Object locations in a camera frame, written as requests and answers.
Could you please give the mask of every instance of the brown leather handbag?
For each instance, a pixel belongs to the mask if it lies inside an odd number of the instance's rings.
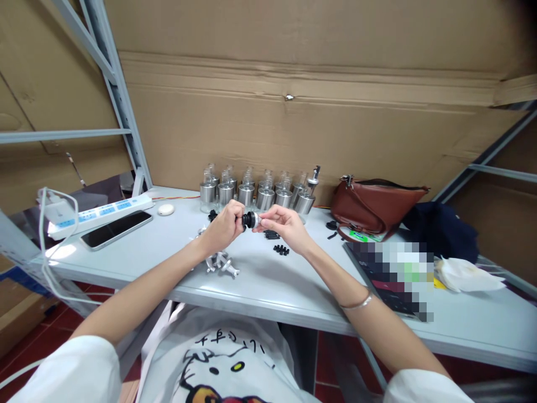
[[[408,188],[384,179],[354,181],[352,175],[345,175],[332,199],[332,215],[341,224],[338,232],[349,241],[356,240],[346,236],[341,227],[372,235],[387,233],[387,239],[429,189]]]

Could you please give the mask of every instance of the white t-shirt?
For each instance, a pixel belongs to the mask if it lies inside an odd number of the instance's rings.
[[[187,307],[161,330],[149,352],[137,401],[319,402],[299,389],[293,359],[277,323]],[[67,341],[11,400],[117,402],[121,392],[114,347],[96,336]],[[399,371],[385,402],[471,402],[450,379],[418,369]]]

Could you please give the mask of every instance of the metal buckle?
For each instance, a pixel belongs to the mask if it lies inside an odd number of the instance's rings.
[[[341,181],[347,182],[347,184],[345,185],[347,188],[350,188],[352,186],[353,179],[354,179],[354,175],[343,175],[342,177],[340,177]]]

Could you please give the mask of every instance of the red tile floor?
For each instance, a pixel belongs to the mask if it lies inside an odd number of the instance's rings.
[[[114,293],[113,289],[77,283],[84,292]],[[91,296],[96,301],[103,301],[106,296]],[[45,358],[69,339],[82,317],[64,303],[56,309],[13,349],[0,359],[0,382],[24,368]],[[8,401],[30,379],[35,369],[26,372],[0,390],[0,403]]]
[[[97,285],[77,283],[81,290],[85,292],[113,293],[114,290]],[[108,298],[105,296],[92,296],[93,299],[103,301]],[[32,330],[24,339],[22,339],[8,354],[0,359],[0,382],[17,372],[21,368],[51,354],[60,347],[73,333],[77,326],[82,322],[82,318],[67,305],[60,303],[38,327]],[[366,355],[356,338],[344,337],[346,349],[353,357],[365,384],[373,393],[381,393],[375,375]],[[521,377],[524,374],[510,369],[494,367],[492,365],[481,364],[467,361],[459,358],[438,355],[440,362],[446,367],[453,380],[463,385],[465,383],[474,383],[490,381],[494,379],[505,379],[511,377]],[[392,376],[390,371],[382,364],[379,364],[386,379]],[[140,378],[142,363],[138,359],[133,365],[125,382],[135,381]],[[4,389],[0,390],[0,403],[7,402],[27,381],[35,370],[31,370],[18,379],[11,382]],[[134,392],[125,388],[122,393],[121,401],[132,401]],[[123,400],[123,396],[129,395],[128,399]],[[343,403],[343,394],[338,386],[336,375],[332,366],[329,348],[324,338],[324,332],[319,332],[317,346],[317,371],[315,377],[315,396],[323,403]]]

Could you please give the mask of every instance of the person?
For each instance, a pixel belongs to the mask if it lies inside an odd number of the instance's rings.
[[[91,313],[48,356],[11,402],[117,402],[114,346],[199,262],[242,232],[244,206],[232,200],[201,236]],[[394,373],[386,402],[471,402],[413,331],[308,235],[297,213],[278,205],[253,232],[271,229],[303,256],[344,308],[353,327]],[[289,346],[275,322],[201,307],[174,312],[148,353],[139,402],[318,402],[299,389]]]

